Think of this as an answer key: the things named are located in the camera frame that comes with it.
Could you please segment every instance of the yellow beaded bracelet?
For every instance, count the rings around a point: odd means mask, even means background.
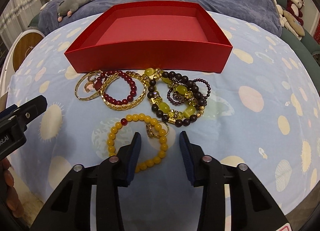
[[[144,121],[147,129],[147,133],[149,137],[156,137],[159,138],[160,143],[160,151],[158,152],[158,155],[152,159],[146,160],[145,162],[141,162],[137,165],[135,172],[138,173],[140,170],[146,170],[148,167],[152,167],[155,164],[159,164],[161,162],[161,159],[163,159],[166,156],[166,151],[168,150],[167,145],[167,138],[166,136],[169,133],[169,127],[166,123],[164,123],[167,126],[167,131],[165,129],[162,129],[163,123],[162,121],[158,121],[156,118],[151,118],[148,115],[145,115],[143,113],[141,114],[128,114],[125,118],[122,118],[120,122],[116,122],[114,127],[111,127],[110,133],[108,134],[108,139],[106,140],[106,144],[108,146],[109,156],[116,155],[116,148],[114,147],[116,134],[117,132],[125,125],[128,124],[128,122],[137,122],[137,121]],[[153,133],[153,136],[151,136],[150,131],[148,129],[154,128],[156,131],[158,131],[158,135]]]

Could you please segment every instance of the white curtain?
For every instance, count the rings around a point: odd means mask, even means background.
[[[10,0],[0,16],[0,35],[8,49],[40,12],[40,0]]]

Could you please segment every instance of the screw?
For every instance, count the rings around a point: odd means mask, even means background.
[[[244,163],[241,163],[241,164],[239,164],[239,169],[245,171],[248,169],[248,166]]]
[[[81,171],[82,168],[83,168],[82,165],[77,164],[77,165],[75,165],[75,166],[73,167],[73,170],[74,170],[74,171]]]
[[[111,156],[111,157],[109,158],[109,162],[114,163],[114,162],[117,162],[117,161],[119,161],[119,158],[118,158],[117,156]]]
[[[209,156],[209,155],[205,155],[205,156],[202,157],[202,160],[204,162],[211,162],[212,161],[212,157]]]

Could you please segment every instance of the gray plush toy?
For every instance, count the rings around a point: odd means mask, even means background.
[[[70,17],[81,6],[94,0],[64,0],[58,6],[58,22],[62,21],[64,16]]]

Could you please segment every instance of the gold bangle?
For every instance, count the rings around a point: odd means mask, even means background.
[[[115,73],[113,74],[112,76],[108,77],[102,87],[100,88],[99,90],[99,93],[100,93],[100,96],[103,100],[103,102],[108,106],[110,107],[111,109],[113,110],[116,110],[116,111],[124,111],[124,110],[128,110],[128,109],[131,109],[131,108],[134,108],[136,107],[138,104],[140,104],[142,102],[142,100],[144,99],[144,97],[146,96],[146,92],[147,92],[147,84],[150,80],[150,78],[148,76],[141,76],[139,75],[138,73],[135,73],[135,72],[132,72],[132,71],[127,71],[126,74],[132,78],[135,78],[137,80],[139,80],[142,84],[143,84],[143,91],[141,93],[141,95],[136,99],[134,100],[133,102],[131,103],[128,103],[128,104],[123,104],[123,105],[114,105],[112,103],[109,103],[105,98],[104,98],[104,91],[105,89],[108,87],[108,85],[110,85],[113,80],[117,79],[119,77],[118,73]]]
[[[78,83],[76,84],[76,87],[75,87],[75,96],[76,96],[80,101],[89,101],[89,100],[92,100],[92,99],[97,98],[97,97],[100,95],[100,92],[99,92],[99,91],[96,91],[93,95],[91,95],[91,96],[89,96],[89,97],[79,97],[79,96],[78,96],[78,89],[79,89],[79,86],[80,86],[80,84],[82,83],[82,81],[84,81],[86,78],[88,78],[88,82],[85,84],[84,89],[86,90],[87,93],[89,93],[90,90],[87,88],[88,85],[94,86],[94,82],[96,81],[96,78],[91,79],[91,77],[92,77],[93,75],[94,75],[94,76],[98,76],[99,73],[102,73],[102,71],[97,70],[97,71],[89,72],[89,73],[87,73],[86,75],[84,75],[84,76],[78,81]]]

